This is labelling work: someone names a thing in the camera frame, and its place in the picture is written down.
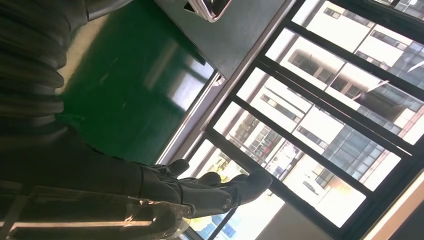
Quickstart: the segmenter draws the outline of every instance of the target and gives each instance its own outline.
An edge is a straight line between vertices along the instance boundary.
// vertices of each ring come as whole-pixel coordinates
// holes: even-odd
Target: green floor
[[[78,38],[84,36],[77,32],[72,43],[78,44]],[[145,164],[158,159],[213,72],[147,0],[136,0],[103,20],[76,66],[60,93],[65,110],[58,118],[96,149]]]

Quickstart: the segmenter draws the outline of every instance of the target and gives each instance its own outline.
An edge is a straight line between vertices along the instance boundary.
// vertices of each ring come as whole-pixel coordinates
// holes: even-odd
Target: wall
[[[214,71],[146,0],[80,29],[68,63],[58,118],[99,151],[145,164],[158,159]]]
[[[423,236],[424,172],[422,171],[390,209],[375,223],[363,240],[418,240]],[[417,230],[417,221],[421,235],[406,236],[405,230]]]
[[[286,203],[256,240],[331,239],[300,212]]]

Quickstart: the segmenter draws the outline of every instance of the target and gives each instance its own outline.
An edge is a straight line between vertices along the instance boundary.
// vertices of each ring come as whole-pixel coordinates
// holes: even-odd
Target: robotic hand
[[[177,192],[180,196],[179,204],[190,206],[192,218],[223,214],[249,203],[272,183],[272,178],[265,170],[238,175],[227,183],[221,183],[221,177],[216,172],[208,172],[199,179],[175,179],[188,167],[188,163],[180,159],[168,167],[154,165],[149,169]]]

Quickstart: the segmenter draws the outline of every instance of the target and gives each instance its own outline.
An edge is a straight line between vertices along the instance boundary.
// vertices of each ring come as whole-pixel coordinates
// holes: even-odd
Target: black window frame
[[[358,16],[364,16],[366,19],[374,22],[375,24],[381,25],[389,30],[404,35],[405,37],[410,38],[415,42],[421,44],[424,43],[423,23],[412,19],[413,17],[406,17],[404,14],[399,14],[393,8],[386,7],[382,4],[372,1],[361,1],[359,3],[348,0],[329,1],[346,10],[349,10],[354,14],[357,14]],[[381,79],[389,80],[392,85],[401,89],[407,94],[416,97],[417,99],[424,100],[424,90],[406,81],[403,81],[397,76],[386,72],[384,69],[381,69],[379,66],[376,66],[373,63],[362,59],[360,56],[355,55],[354,53],[344,50],[338,45],[292,22],[292,18],[295,16],[304,2],[305,0],[297,0],[293,4],[292,8],[288,11],[283,21],[275,29],[275,32],[272,33],[268,41],[264,44],[262,50],[254,58],[253,62],[246,69],[238,83],[225,98],[216,113],[212,116],[205,128],[202,139],[210,141],[216,148],[221,149],[223,153],[225,153],[229,158],[235,161],[242,168],[246,169],[248,172],[253,172],[262,168],[261,165],[259,165],[255,160],[253,160],[236,145],[227,140],[224,137],[226,135],[225,133],[218,133],[214,129],[214,125],[224,114],[228,106],[231,103],[236,103],[240,107],[241,111],[249,112],[249,114],[263,122],[266,126],[270,127],[284,139],[290,141],[305,154],[319,159],[319,163],[330,172],[330,174],[328,174],[326,177],[323,176],[324,178],[319,176],[317,177],[316,181],[320,178],[319,181],[321,186],[326,185],[329,179],[331,179],[333,176],[338,176],[352,187],[366,195],[364,202],[345,222],[345,224],[339,228],[336,227],[327,218],[325,218],[316,209],[306,203],[302,198],[288,189],[288,187],[280,182],[279,179],[277,179],[275,176],[272,176],[273,183],[269,188],[273,194],[282,198],[286,203],[296,208],[333,239],[359,240],[382,216],[385,210],[397,199],[397,197],[410,184],[415,176],[417,176],[424,168],[424,163],[421,161],[422,156],[424,156],[424,151],[420,149],[420,146],[424,146],[424,136],[422,136],[414,145],[405,142],[403,139],[391,133],[389,130],[368,119],[366,116],[361,115],[359,112],[354,111],[348,107],[346,108],[343,103],[330,96],[328,93],[323,92],[287,68],[279,65],[278,59],[276,61],[269,59],[266,56],[266,53],[277,37],[280,35],[280,33],[284,29],[288,29],[305,38],[306,40],[318,45],[319,47],[322,47],[337,57],[345,60],[346,62],[360,67],[366,72],[372,73]],[[266,81],[266,79],[269,77],[273,77],[279,82],[285,84],[295,94],[301,95],[302,98],[315,104],[327,114],[331,114],[331,116],[334,116],[339,121],[349,125],[378,145],[401,157],[400,162],[389,173],[389,175],[375,191],[370,191],[366,187],[363,187],[362,183],[360,183],[354,177],[346,174],[343,170],[341,170],[335,164],[331,163],[326,158],[322,157],[320,154],[317,155],[313,149],[305,145],[303,142],[298,141],[291,133],[287,132],[274,121],[263,115],[259,110],[252,107],[250,105],[251,100],[243,100],[237,96],[237,92],[255,69],[260,69],[266,73],[267,76],[265,76],[262,81]],[[189,156],[193,156],[193,151],[198,148],[199,144],[201,144],[201,142],[193,148]],[[361,163],[358,166],[355,166],[355,171],[357,171],[360,166]],[[221,229],[215,230],[213,235],[216,236]]]

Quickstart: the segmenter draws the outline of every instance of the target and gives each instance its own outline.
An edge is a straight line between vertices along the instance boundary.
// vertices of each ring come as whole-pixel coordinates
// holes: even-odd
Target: gray metal surface
[[[211,23],[185,11],[185,1],[155,1],[227,79],[285,2],[233,0],[223,16]]]

